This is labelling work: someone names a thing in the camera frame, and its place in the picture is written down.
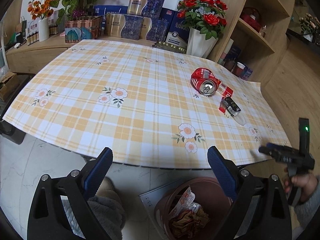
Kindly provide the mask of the right hand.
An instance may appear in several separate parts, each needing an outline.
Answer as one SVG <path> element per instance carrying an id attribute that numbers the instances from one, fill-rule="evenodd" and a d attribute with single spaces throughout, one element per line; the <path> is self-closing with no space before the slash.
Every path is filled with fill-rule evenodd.
<path id="1" fill-rule="evenodd" d="M 316 191 L 318 185 L 318 179 L 313 173 L 298 174 L 291 178 L 286 176 L 283 182 L 285 193 L 289 193 L 293 186 L 301 188 L 301 202 L 306 202 Z"/>

